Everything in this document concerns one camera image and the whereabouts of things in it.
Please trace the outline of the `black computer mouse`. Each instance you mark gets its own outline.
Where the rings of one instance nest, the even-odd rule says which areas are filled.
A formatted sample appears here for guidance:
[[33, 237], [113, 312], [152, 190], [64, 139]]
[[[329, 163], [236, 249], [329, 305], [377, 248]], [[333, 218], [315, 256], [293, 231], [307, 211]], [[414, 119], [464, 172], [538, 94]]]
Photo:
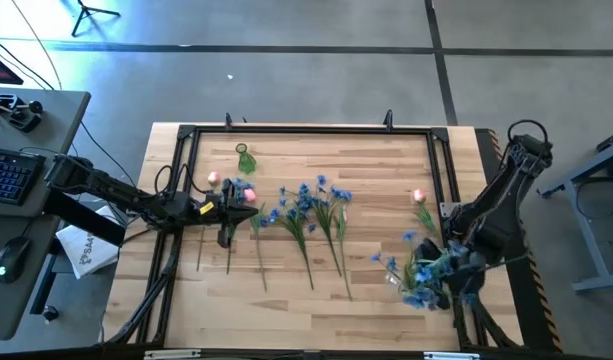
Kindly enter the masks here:
[[10, 239], [0, 249], [0, 283], [15, 282], [22, 274], [31, 240], [24, 236]]

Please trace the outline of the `black tripod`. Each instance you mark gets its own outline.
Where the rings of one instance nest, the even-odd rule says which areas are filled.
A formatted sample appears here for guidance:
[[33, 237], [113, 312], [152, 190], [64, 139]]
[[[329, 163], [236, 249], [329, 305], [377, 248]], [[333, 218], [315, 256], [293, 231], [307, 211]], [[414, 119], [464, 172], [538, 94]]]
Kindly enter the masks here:
[[82, 21], [86, 18], [90, 18], [95, 14], [106, 14], [106, 15], [111, 15], [111, 16], [116, 16], [116, 17], [120, 17], [121, 13], [117, 12], [117, 11], [112, 11], [112, 10], [107, 10], [107, 9], [100, 9], [100, 8], [95, 8], [95, 7], [90, 7], [87, 6], [83, 3], [82, 0], [77, 0], [78, 5], [80, 6], [80, 12], [79, 15], [75, 21], [75, 24], [73, 26], [73, 29], [71, 31], [71, 36], [72, 37], [76, 37], [77, 33], [78, 33], [78, 29], [80, 27], [80, 24], [82, 23]]

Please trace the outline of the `silver metal bracket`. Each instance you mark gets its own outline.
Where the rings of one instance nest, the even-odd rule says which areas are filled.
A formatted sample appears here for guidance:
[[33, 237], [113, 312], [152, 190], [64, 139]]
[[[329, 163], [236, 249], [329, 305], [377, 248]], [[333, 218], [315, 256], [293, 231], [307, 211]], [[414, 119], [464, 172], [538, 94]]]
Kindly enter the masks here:
[[146, 351], [143, 360], [193, 360], [201, 356], [200, 349], [160, 349]]
[[425, 351], [424, 360], [481, 360], [477, 353]]

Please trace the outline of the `black diagonal bar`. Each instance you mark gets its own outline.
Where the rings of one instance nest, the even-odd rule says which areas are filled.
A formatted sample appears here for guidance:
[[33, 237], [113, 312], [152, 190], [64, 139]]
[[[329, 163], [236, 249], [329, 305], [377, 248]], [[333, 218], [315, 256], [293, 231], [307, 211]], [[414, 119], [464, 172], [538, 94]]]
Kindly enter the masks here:
[[97, 214], [62, 192], [51, 190], [44, 205], [44, 212], [81, 230], [119, 246], [124, 240], [125, 229], [110, 219]]

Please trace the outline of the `white printed paper bag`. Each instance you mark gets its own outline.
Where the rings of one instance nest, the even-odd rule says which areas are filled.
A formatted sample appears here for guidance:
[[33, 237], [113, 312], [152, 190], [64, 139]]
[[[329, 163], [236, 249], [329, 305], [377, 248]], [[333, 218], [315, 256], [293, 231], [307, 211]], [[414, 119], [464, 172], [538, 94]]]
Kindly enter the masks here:
[[77, 279], [118, 261], [119, 247], [69, 225], [56, 233]]

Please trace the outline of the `black panel with hazard stripes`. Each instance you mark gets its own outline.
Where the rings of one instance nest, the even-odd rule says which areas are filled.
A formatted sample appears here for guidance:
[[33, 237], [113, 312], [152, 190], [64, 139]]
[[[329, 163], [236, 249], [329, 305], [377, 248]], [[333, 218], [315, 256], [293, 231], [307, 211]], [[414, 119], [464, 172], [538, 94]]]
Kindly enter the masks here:
[[[476, 129], [475, 135], [486, 177], [491, 185], [499, 173], [502, 153], [497, 134], [491, 129]], [[532, 351], [562, 353], [562, 344], [546, 297], [537, 263], [524, 238], [511, 240], [506, 254], [524, 258], [506, 266], [519, 329], [524, 346]]]

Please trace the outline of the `black backlit keyboard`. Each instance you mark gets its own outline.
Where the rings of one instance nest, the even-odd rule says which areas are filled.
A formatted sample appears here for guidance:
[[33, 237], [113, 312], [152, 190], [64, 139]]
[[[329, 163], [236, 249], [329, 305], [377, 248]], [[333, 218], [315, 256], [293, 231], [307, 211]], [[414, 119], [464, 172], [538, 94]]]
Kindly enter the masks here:
[[42, 155], [0, 148], [0, 203], [21, 206], [45, 160]]

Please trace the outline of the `black clamp tool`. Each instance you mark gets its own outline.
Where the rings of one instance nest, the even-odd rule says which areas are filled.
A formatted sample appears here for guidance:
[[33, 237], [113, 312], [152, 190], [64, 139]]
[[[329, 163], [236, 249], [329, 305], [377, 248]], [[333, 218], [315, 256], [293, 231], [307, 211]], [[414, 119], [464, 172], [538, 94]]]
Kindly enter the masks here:
[[17, 130], [29, 133], [42, 121], [43, 105], [32, 100], [25, 103], [14, 94], [0, 94], [0, 115]]

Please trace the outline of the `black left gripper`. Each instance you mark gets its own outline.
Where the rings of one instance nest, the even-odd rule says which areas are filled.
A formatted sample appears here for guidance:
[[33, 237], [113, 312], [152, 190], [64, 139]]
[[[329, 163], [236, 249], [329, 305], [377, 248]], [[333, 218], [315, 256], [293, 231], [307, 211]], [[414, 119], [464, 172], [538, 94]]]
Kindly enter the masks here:
[[[230, 179], [222, 182], [220, 191], [206, 190], [203, 201], [191, 200], [189, 210], [190, 225], [219, 225], [217, 243], [222, 248], [230, 248], [232, 243], [233, 225], [230, 223], [229, 205], [230, 198], [234, 194], [234, 185]], [[234, 211], [238, 215], [234, 219], [234, 225], [253, 219], [259, 210], [246, 204], [234, 203]]]

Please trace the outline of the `grey desk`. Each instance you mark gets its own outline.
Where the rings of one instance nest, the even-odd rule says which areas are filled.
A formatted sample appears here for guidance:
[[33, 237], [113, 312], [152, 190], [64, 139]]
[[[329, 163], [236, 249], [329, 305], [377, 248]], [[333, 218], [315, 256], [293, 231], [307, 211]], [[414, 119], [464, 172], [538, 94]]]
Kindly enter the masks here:
[[[36, 100], [43, 106], [40, 124], [28, 133], [0, 117], [0, 148], [36, 147], [48, 158], [55, 152], [68, 152], [91, 99], [86, 91], [0, 88], [0, 94]], [[0, 203], [0, 250], [13, 238], [30, 240], [20, 277], [12, 283], [0, 282], [0, 340], [14, 336], [59, 223], [58, 217], [42, 212], [50, 192], [43, 177], [50, 165], [46, 160], [21, 205]]]

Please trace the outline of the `blue flower bouquet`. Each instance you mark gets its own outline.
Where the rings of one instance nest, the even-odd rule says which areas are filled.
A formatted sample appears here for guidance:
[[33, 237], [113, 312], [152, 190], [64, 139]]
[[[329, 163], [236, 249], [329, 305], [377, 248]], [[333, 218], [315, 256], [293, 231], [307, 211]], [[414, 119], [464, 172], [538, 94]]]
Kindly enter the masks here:
[[387, 281], [396, 286], [404, 304], [447, 310], [451, 306], [449, 295], [453, 294], [459, 302], [475, 306], [485, 280], [486, 260], [481, 253], [454, 240], [440, 249], [429, 238], [418, 241], [414, 231], [405, 232], [402, 241], [410, 249], [406, 261], [384, 257], [381, 252], [370, 260], [386, 269]]

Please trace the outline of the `green glass vase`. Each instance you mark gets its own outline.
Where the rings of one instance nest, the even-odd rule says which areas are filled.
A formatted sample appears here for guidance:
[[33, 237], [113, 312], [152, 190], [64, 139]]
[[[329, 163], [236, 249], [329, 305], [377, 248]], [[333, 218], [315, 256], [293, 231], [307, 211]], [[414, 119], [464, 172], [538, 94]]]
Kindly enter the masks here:
[[238, 170], [244, 174], [251, 174], [256, 170], [256, 160], [248, 150], [245, 143], [238, 143], [235, 151], [239, 155]]

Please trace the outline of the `black aluminium table frame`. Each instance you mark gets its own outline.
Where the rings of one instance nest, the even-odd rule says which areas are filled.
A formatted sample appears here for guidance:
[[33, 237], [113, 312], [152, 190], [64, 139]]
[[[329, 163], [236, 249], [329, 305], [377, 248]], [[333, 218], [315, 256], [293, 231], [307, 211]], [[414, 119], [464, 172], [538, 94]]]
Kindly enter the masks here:
[[258, 203], [274, 208], [279, 188], [312, 184], [318, 175], [353, 195], [343, 243], [321, 231], [304, 246], [279, 226], [253, 233], [241, 224], [231, 250], [215, 228], [184, 232], [163, 344], [168, 348], [455, 351], [454, 314], [405, 305], [381, 253], [407, 257], [403, 233], [425, 236], [411, 192], [428, 208], [484, 189], [500, 154], [489, 132], [471, 127], [323, 127], [240, 124], [202, 129], [195, 178], [236, 170], [235, 146], [257, 161], [250, 180]]

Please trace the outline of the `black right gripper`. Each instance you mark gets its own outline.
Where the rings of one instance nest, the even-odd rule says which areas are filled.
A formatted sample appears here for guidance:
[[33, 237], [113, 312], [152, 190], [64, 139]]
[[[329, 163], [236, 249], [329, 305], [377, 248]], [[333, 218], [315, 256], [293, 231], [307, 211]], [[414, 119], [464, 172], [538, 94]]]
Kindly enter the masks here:
[[[424, 238], [416, 248], [417, 260], [437, 260], [439, 257], [440, 249], [429, 238]], [[469, 246], [450, 244], [449, 265], [452, 272], [448, 276], [448, 286], [452, 295], [460, 300], [474, 300], [484, 285], [485, 257]], [[448, 310], [451, 307], [449, 297], [439, 294], [435, 306]]]

